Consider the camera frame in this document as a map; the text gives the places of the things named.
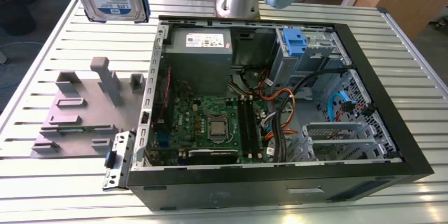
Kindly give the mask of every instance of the slotted metal table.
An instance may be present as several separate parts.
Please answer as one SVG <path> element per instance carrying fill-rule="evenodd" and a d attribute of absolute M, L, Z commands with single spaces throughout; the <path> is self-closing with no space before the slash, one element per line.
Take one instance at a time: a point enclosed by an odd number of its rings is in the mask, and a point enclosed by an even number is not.
<path fill-rule="evenodd" d="M 119 77 L 150 69 L 158 16 L 214 16 L 212 0 L 150 0 L 147 24 L 91 23 L 72 0 L 0 116 L 0 222 L 78 220 L 108 223 L 442 223 L 448 221 L 448 88 L 388 14 L 374 8 L 294 4 L 262 18 L 350 25 L 435 174 L 356 202 L 151 212 L 131 191 L 102 192 L 104 159 L 31 159 L 56 77 L 110 58 Z"/>

